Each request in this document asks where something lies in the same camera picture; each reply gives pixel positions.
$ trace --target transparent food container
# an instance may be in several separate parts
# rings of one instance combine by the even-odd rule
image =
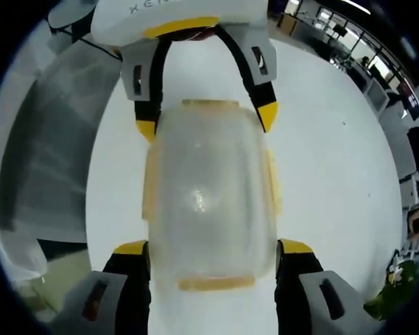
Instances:
[[[143,216],[152,270],[180,290],[246,287],[268,273],[276,223],[256,114],[212,100],[163,112],[147,157]]]

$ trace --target computer monitor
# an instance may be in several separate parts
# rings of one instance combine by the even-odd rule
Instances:
[[[374,108],[376,116],[378,117],[380,113],[386,108],[386,105],[390,101],[385,89],[378,83],[378,81],[373,78],[369,83],[369,86],[365,92],[363,92]]]
[[[346,28],[340,26],[339,24],[336,24],[333,30],[341,37],[344,37],[348,33]]]
[[[375,66],[371,66],[368,71],[371,73],[371,75],[376,78],[378,83],[384,88],[384,89],[390,89],[390,85],[386,82],[385,78],[382,77],[382,74],[380,73],[380,70]]]

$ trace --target ceiling light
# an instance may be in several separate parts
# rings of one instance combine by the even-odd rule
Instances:
[[[413,46],[410,44],[408,39],[406,37],[403,37],[400,40],[400,43],[402,44],[402,47],[404,47],[406,53],[411,57],[412,60],[415,60],[417,57],[416,51],[414,51]]]
[[[352,2],[351,0],[342,0],[342,1],[343,2],[346,2],[346,3],[349,3],[350,5],[358,8],[358,9],[360,9],[362,11],[364,11],[366,14],[371,14],[371,12],[369,10],[367,10],[365,7],[362,7],[361,5],[359,5],[359,4],[355,3],[355,2]]]

